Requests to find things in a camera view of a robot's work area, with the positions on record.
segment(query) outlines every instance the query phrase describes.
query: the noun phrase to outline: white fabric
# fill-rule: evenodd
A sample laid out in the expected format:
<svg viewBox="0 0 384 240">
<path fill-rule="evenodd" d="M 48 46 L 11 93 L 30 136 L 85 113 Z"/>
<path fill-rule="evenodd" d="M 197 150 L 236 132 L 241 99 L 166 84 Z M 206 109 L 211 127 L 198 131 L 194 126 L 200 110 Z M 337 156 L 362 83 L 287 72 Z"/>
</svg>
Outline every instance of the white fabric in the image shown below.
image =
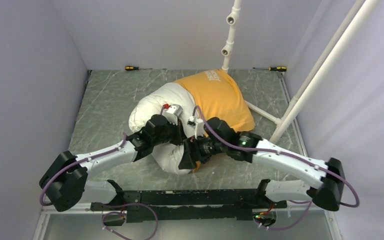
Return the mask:
<svg viewBox="0 0 384 240">
<path fill-rule="evenodd" d="M 128 120 L 128 126 L 133 132 L 138 132 L 155 114 L 159 114 L 164 104 L 178 104 L 183 111 L 179 118 L 183 125 L 184 134 L 189 138 L 194 135 L 194 129 L 187 125 L 189 117 L 195 107 L 192 95 L 177 83 L 169 82 L 142 98 L 133 109 Z M 183 146 L 164 143 L 153 148 L 152 156 L 162 170 L 174 174 L 187 174 L 188 169 L 179 170 L 179 163 L 183 156 Z"/>
</svg>

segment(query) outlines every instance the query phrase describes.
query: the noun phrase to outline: gray wall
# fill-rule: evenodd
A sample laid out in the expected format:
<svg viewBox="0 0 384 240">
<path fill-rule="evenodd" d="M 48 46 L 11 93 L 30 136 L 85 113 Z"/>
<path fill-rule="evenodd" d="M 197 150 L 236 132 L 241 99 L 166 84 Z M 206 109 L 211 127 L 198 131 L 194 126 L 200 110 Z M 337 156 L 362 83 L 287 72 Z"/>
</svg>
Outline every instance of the gray wall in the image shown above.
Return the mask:
<svg viewBox="0 0 384 240">
<path fill-rule="evenodd" d="M 234 0 L 51 0 L 88 69 L 220 68 Z M 286 65 L 321 2 L 242 2 L 231 67 Z"/>
<path fill-rule="evenodd" d="M 322 52 L 321 41 L 326 45 L 335 31 L 336 23 L 328 20 L 319 22 L 320 31 L 300 56 L 303 61 L 286 75 L 291 93 Z M 384 1 L 349 43 L 298 122 L 309 155 L 342 160 L 346 178 L 361 198 L 359 208 L 342 207 L 336 214 L 344 239 L 384 240 Z M 343 200 L 354 203 L 349 190 Z"/>
<path fill-rule="evenodd" d="M 68 147 L 86 75 L 48 0 L 0 0 L 0 239 L 33 237 L 38 181 Z"/>
</svg>

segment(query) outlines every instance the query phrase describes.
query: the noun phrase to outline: orange fabric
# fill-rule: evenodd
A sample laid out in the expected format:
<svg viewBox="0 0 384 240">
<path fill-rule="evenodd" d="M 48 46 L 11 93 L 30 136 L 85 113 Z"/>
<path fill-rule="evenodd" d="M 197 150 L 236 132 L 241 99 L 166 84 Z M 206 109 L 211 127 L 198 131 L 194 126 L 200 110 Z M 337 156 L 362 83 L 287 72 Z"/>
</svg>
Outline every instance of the orange fabric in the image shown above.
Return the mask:
<svg viewBox="0 0 384 240">
<path fill-rule="evenodd" d="M 203 71 L 175 81 L 200 106 L 205 119 L 218 117 L 235 131 L 251 131 L 254 119 L 235 80 L 221 69 Z"/>
</svg>

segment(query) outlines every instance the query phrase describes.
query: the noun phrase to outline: gray marble table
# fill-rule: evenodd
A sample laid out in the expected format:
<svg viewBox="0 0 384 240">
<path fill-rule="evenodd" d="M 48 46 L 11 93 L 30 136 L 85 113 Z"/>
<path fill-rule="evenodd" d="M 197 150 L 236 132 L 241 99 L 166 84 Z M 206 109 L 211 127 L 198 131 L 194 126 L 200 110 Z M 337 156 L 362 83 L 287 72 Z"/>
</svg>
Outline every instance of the gray marble table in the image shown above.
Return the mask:
<svg viewBox="0 0 384 240">
<path fill-rule="evenodd" d="M 162 85 L 203 70 L 93 70 L 81 103 L 69 150 L 73 154 L 88 153 L 113 145 L 131 134 L 128 120 L 139 100 Z M 265 70 L 231 70 L 229 74 L 250 103 L 281 117 L 287 101 L 281 82 L 274 72 Z M 275 124 L 252 113 L 254 133 L 269 139 Z M 277 143 L 299 153 L 292 127 Z M 225 154 L 213 156 L 197 172 L 176 175 L 164 172 L 151 156 L 123 164 L 92 178 L 112 179 L 124 190 L 202 190 L 256 188 L 261 179 L 292 180 L 292 176 L 264 165 L 238 162 Z"/>
</svg>

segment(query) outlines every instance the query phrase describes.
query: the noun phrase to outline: screwdriver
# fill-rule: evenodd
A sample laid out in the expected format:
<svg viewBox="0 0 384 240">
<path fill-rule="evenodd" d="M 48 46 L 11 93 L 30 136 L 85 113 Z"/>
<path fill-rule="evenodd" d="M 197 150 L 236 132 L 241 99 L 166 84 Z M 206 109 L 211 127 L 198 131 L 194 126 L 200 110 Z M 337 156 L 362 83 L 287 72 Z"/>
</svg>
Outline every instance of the screwdriver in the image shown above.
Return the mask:
<svg viewBox="0 0 384 240">
<path fill-rule="evenodd" d="M 150 69 L 153 69 L 153 68 L 141 68 L 138 66 L 125 66 L 124 67 L 124 70 L 126 70 L 126 71 L 150 70 Z M 154 70 L 167 70 L 167 68 L 159 68 L 159 69 L 154 69 Z"/>
<path fill-rule="evenodd" d="M 273 71 L 273 72 L 286 72 L 286 70 L 287 70 L 285 66 L 275 66 L 275 67 L 269 67 L 269 68 L 253 67 L 253 69 L 269 70 L 269 71 Z"/>
</svg>

